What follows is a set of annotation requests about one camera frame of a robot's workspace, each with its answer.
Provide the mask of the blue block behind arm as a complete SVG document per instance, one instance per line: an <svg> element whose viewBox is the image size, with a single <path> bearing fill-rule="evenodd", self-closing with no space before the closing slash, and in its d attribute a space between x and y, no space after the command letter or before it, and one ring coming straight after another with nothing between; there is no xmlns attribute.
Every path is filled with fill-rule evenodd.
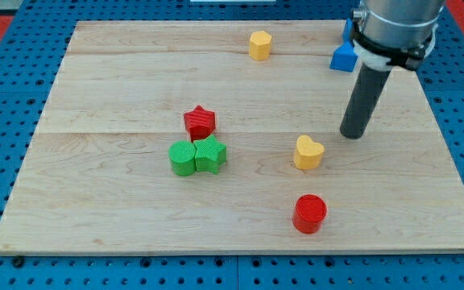
<svg viewBox="0 0 464 290"><path fill-rule="evenodd" d="M354 28L354 24L352 19L346 19L343 31L342 31L342 39L344 43L350 43L351 42L351 32Z"/></svg>

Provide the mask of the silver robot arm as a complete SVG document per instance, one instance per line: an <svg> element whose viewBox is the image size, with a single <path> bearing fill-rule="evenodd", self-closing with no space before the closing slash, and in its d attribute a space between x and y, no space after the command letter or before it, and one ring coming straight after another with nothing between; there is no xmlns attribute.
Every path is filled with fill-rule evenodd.
<svg viewBox="0 0 464 290"><path fill-rule="evenodd" d="M378 72L417 70L436 43L445 0L360 0L350 13L354 53Z"/></svg>

